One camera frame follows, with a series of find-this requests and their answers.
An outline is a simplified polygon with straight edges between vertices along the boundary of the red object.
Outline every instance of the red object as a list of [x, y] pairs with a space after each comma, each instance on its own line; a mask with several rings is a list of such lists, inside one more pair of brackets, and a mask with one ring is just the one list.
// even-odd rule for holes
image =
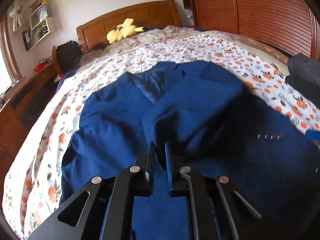
[[45, 62], [42, 62], [42, 63], [38, 64], [38, 65], [33, 69], [33, 71], [39, 72], [41, 69], [44, 68], [44, 66], [45, 66]]

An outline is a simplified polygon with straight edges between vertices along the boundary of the bed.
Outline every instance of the bed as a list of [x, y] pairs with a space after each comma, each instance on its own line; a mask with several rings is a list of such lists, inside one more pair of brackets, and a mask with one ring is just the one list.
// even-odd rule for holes
[[[86, 54], [97, 44], [107, 44], [106, 33], [127, 17], [135, 19], [138, 26], [166, 27]], [[79, 129], [86, 99], [123, 73], [141, 73], [159, 61], [211, 61], [233, 73], [253, 94], [289, 117], [302, 133], [310, 127], [320, 130], [319, 110], [285, 84], [288, 58], [277, 49], [235, 34], [200, 32], [180, 25], [175, 2], [166, 0], [122, 8], [77, 28], [85, 53], [81, 67], [75, 76], [65, 80], [47, 105], [5, 178], [3, 212], [19, 238], [28, 238], [59, 206], [62, 158], [71, 136]], [[297, 105], [297, 98], [304, 103]]]

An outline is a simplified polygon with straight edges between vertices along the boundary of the pikachu plush toy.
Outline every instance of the pikachu plush toy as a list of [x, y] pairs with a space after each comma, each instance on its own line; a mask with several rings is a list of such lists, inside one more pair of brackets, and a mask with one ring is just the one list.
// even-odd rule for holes
[[143, 32], [143, 27], [137, 28], [132, 25], [134, 19], [126, 19], [124, 23], [117, 26], [115, 30], [110, 31], [107, 34], [107, 40], [110, 44], [120, 41], [128, 36], [133, 36], [136, 33]]

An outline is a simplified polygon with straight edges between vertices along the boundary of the bed sheet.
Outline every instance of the bed sheet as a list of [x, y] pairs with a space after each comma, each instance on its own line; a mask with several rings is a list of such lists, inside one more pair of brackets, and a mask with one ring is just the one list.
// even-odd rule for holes
[[168, 26], [108, 46], [68, 78], [31, 129], [4, 182], [3, 210], [21, 239], [27, 239], [59, 206], [61, 161], [85, 100], [125, 72], [141, 73], [158, 61], [212, 61], [227, 69], [251, 92], [291, 119], [305, 133], [320, 130], [319, 110], [290, 85], [277, 65], [270, 65], [218, 32]]

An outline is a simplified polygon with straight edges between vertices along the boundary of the triangular cutout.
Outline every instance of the triangular cutout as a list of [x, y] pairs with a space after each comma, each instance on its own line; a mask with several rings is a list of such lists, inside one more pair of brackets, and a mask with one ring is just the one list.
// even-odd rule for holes
[[89, 197], [89, 192], [82, 192], [70, 205], [68, 205], [59, 215], [58, 220], [69, 226], [75, 227], [78, 224], [82, 210]]

